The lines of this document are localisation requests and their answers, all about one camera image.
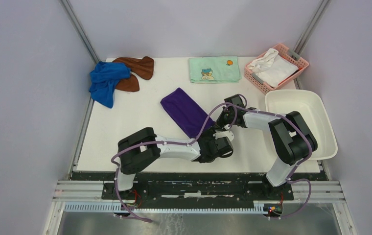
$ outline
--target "green towel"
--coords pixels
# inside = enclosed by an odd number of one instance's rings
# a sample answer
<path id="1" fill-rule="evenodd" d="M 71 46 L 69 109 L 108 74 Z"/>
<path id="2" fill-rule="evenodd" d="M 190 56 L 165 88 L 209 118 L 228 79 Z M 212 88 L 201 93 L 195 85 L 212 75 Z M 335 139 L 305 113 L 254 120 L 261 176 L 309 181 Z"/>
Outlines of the green towel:
<path id="1" fill-rule="evenodd" d="M 193 83 L 237 83 L 241 79 L 236 56 L 190 58 L 189 73 Z"/>

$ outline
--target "gray basket handle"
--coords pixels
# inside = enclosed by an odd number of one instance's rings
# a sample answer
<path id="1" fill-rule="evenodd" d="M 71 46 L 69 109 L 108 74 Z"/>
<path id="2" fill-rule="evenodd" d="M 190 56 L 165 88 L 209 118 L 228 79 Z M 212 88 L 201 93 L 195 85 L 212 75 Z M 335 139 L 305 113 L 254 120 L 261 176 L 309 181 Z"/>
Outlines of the gray basket handle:
<path id="1" fill-rule="evenodd" d="M 300 56 L 297 53 L 295 53 L 292 49 L 288 49 L 287 54 L 290 55 L 291 58 L 295 59 L 296 61 L 300 59 Z"/>
<path id="2" fill-rule="evenodd" d="M 257 75 L 255 75 L 254 72 L 251 73 L 251 76 L 252 76 L 253 78 L 255 78 L 256 81 L 258 81 L 259 83 L 261 83 L 261 85 L 264 84 L 264 81 L 263 81 L 261 78 L 259 78 Z"/>

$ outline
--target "brown cloth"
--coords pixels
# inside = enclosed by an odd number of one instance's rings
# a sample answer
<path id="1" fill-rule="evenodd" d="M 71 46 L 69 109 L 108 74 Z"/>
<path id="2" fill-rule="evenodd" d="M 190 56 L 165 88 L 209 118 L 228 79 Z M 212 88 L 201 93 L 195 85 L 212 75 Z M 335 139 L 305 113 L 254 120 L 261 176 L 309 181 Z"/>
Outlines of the brown cloth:
<path id="1" fill-rule="evenodd" d="M 131 68 L 131 72 L 135 72 L 142 79 L 150 80 L 153 76 L 154 60 L 148 56 L 142 59 L 120 57 L 113 62 L 122 62 L 127 67 Z M 125 92 L 138 92 L 140 90 L 139 81 L 133 74 L 128 79 L 122 79 L 116 85 L 116 89 Z"/>

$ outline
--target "white towel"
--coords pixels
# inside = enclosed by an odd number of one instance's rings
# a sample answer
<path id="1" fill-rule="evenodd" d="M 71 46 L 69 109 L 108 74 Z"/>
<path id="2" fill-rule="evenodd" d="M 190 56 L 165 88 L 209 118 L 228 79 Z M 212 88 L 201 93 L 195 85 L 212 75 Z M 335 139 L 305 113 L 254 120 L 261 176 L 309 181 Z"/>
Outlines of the white towel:
<path id="1" fill-rule="evenodd" d="M 270 48 L 263 57 L 253 60 L 248 69 L 275 88 L 299 68 L 279 56 L 276 49 Z"/>

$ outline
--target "folded purple cloth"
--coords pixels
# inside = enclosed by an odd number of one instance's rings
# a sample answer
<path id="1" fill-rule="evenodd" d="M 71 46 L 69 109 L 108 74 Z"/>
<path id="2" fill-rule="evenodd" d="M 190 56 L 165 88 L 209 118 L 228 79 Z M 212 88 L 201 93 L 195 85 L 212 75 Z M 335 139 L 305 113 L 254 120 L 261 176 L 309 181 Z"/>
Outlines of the folded purple cloth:
<path id="1" fill-rule="evenodd" d="M 207 113 L 186 94 L 178 88 L 168 96 L 164 97 L 160 104 L 177 125 L 186 133 L 189 138 L 195 138 L 203 123 Z M 204 130 L 209 129 L 215 122 L 209 118 Z"/>

